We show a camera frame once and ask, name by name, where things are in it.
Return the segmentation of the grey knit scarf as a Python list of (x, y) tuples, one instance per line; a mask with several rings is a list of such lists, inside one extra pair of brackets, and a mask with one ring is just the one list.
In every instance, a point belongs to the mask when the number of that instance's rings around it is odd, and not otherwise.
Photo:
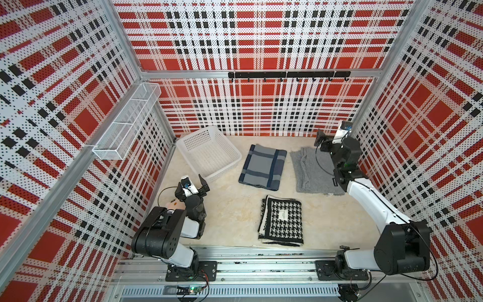
[(298, 193), (333, 196), (345, 194), (333, 175), (334, 165), (329, 152), (303, 147), (290, 155)]

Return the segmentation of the white plastic basket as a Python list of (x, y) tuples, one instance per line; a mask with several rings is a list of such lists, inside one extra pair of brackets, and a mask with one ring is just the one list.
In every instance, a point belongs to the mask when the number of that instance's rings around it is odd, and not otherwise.
[(242, 159), (240, 151), (214, 126), (178, 139), (176, 147), (192, 171), (208, 182), (226, 174)]

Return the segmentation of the blue grey plaid scarf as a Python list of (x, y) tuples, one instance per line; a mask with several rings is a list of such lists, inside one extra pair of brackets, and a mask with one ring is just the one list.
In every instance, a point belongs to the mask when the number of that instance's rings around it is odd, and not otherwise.
[(251, 145), (238, 182), (278, 191), (288, 152), (259, 144)]

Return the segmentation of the black white houndstooth scarf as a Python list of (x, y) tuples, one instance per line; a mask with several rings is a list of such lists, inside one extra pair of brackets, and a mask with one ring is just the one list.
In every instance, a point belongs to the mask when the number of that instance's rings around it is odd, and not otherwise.
[(304, 244), (301, 202), (267, 195), (262, 200), (258, 239), (263, 244), (301, 247)]

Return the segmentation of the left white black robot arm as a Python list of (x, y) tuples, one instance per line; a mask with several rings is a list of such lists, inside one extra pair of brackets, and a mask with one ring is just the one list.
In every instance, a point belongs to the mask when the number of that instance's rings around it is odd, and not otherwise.
[(187, 274), (199, 271), (197, 252), (179, 242), (182, 238), (200, 239), (205, 231), (204, 197), (210, 187), (202, 176), (199, 180), (199, 188), (187, 176), (176, 187), (175, 197), (185, 209), (152, 208), (132, 239), (134, 254), (160, 259)]

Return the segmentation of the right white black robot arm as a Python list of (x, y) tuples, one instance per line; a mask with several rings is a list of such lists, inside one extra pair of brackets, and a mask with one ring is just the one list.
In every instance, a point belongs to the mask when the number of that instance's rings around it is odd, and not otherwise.
[(436, 262), (430, 248), (430, 227), (410, 219), (378, 192), (358, 166), (362, 154), (359, 141), (347, 134), (328, 138), (318, 131), (314, 146), (329, 152), (334, 167), (330, 176), (363, 207), (379, 232), (372, 249), (341, 247), (335, 258), (335, 272), (345, 278), (357, 271), (411, 277), (412, 273), (429, 270)]

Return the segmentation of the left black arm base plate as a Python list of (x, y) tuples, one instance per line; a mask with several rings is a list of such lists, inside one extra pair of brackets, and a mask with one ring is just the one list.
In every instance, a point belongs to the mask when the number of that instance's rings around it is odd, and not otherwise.
[(165, 281), (215, 281), (218, 263), (216, 261), (194, 262), (189, 268), (181, 268), (173, 264), (168, 265)]

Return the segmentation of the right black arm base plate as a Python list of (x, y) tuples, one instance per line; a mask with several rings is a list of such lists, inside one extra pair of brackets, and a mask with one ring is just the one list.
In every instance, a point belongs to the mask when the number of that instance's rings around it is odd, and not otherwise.
[(317, 260), (315, 271), (319, 281), (368, 281), (369, 275), (362, 269), (345, 268), (334, 260)]

